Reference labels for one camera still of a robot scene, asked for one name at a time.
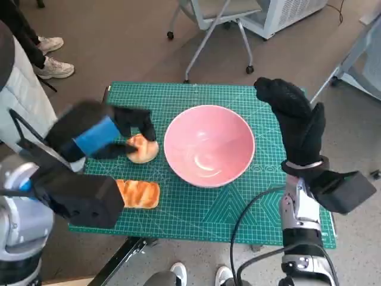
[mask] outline white sneaker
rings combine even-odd
[[[221,286],[226,280],[233,278],[233,272],[230,268],[222,266],[217,270],[215,286]]]
[[[175,273],[177,277],[181,280],[181,286],[186,286],[187,277],[186,277],[186,268],[185,265],[181,262],[177,262],[171,267],[171,272]]]
[[[74,73],[74,66],[72,64],[62,63],[53,58],[45,57],[44,68],[39,69],[35,67],[35,73],[42,79],[64,79]]]
[[[56,49],[61,48],[64,45],[64,40],[62,38],[45,38],[38,37],[40,43],[38,44],[38,48],[42,51],[43,55],[46,55],[48,52],[55,51]]]

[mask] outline cutting mat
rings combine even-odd
[[[85,173],[158,182],[160,202],[153,210],[125,209],[114,229],[70,226],[72,231],[228,242],[247,203],[259,192],[285,183],[285,174],[280,169],[285,152],[278,122],[269,105],[257,100],[251,86],[114,82],[107,102],[152,110],[160,152],[155,160],[143,165],[133,164],[126,157],[89,159]],[[248,122],[255,136],[256,150],[249,169],[221,188],[189,185],[173,173],[165,160],[163,139],[167,126],[182,111],[201,104],[216,104],[237,112]],[[281,191],[270,194],[252,206],[240,227],[237,242],[282,244],[278,212],[281,196]],[[329,212],[321,212],[321,221],[324,245],[335,248]]]

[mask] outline round bun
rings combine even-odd
[[[131,137],[127,143],[138,149],[137,152],[127,154],[128,159],[136,164],[144,164],[153,160],[159,152],[157,141],[148,141],[142,134]]]

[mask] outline bread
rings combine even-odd
[[[143,164],[153,160],[159,152],[157,141],[148,141],[142,134],[131,137],[127,140],[127,143],[138,149],[137,152],[127,154],[128,159],[136,164]]]
[[[157,207],[160,187],[154,182],[116,180],[124,207],[153,209]]]

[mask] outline floor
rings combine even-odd
[[[113,80],[182,82],[184,70],[203,33],[185,16],[176,22],[175,40],[165,36],[175,0],[102,1],[34,0],[21,6],[35,29],[45,36],[62,36],[65,45],[53,53],[76,66],[64,80],[50,80],[58,93],[46,93],[60,114],[84,98],[100,100]],[[339,0],[330,1],[338,6]],[[358,19],[376,2],[346,0],[340,26],[338,13],[329,7],[285,29],[267,42],[248,33],[255,71],[246,75],[246,53],[237,27],[218,27],[190,73],[193,83],[252,85],[259,76],[281,77],[304,87],[308,96],[319,89],[344,58],[363,29]],[[323,153],[338,171],[364,173],[381,167],[381,102],[346,85],[328,87],[320,98],[326,105],[327,128]],[[349,216],[336,216],[338,248],[330,251],[342,285],[374,285],[381,278],[379,231],[381,194],[378,192]],[[45,280],[94,275],[125,237],[71,233],[57,219],[43,255]],[[252,256],[248,245],[236,248],[236,263]],[[212,285],[220,264],[228,262],[228,244],[168,241],[134,257],[110,285],[142,285],[156,271],[173,262],[188,267],[189,285]],[[280,257],[246,271],[253,285],[277,285],[282,276]]]

